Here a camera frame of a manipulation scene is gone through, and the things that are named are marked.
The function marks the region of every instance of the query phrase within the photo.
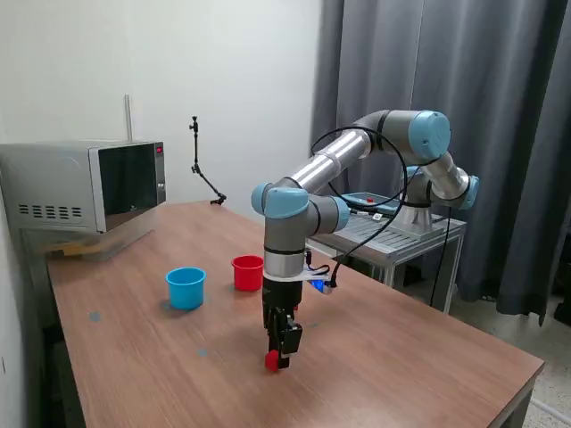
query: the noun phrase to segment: red object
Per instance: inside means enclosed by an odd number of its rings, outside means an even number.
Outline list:
[[[258,256],[240,256],[232,260],[234,286],[241,292],[256,292],[261,288],[264,259]]]
[[[270,372],[276,372],[279,367],[277,366],[277,350],[271,350],[266,354],[264,365]]]

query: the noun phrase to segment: red cup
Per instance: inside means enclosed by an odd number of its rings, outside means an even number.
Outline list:
[[[259,256],[240,256],[232,260],[234,286],[241,292],[256,292],[261,288],[264,259]]]

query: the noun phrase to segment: floor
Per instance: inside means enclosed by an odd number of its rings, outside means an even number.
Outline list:
[[[571,416],[571,327],[550,317],[559,301],[550,301],[542,327],[535,315],[502,315],[493,302],[483,300],[466,303],[454,299],[451,315],[543,359],[546,365],[535,383],[534,397]],[[529,406],[524,427],[569,428],[534,405]]]

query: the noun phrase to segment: blue cup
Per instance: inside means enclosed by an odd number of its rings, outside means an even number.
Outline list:
[[[206,272],[198,267],[179,267],[165,277],[169,283],[170,305],[175,309],[192,310],[204,301]]]

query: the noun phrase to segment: blue joint cap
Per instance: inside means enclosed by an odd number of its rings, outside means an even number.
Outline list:
[[[450,122],[438,111],[423,110],[409,124],[409,144],[423,161],[440,158],[450,144]]]
[[[349,207],[347,206],[347,204],[343,199],[334,197],[333,200],[337,204],[337,211],[339,212],[339,217],[337,219],[337,227],[335,228],[335,231],[337,231],[347,226],[351,211],[349,210]]]
[[[264,215],[263,207],[263,197],[264,197],[264,190],[266,187],[271,183],[262,183],[261,185],[256,185],[252,191],[252,197],[250,198],[250,202],[252,203],[252,208],[258,214]]]
[[[480,187],[480,179],[476,176],[470,176],[470,187],[464,195],[464,201],[459,206],[461,210],[469,210],[474,205],[476,201],[476,196],[478,195],[478,189]]]
[[[266,193],[264,216],[289,218],[307,209],[310,197],[305,189],[272,187]]]

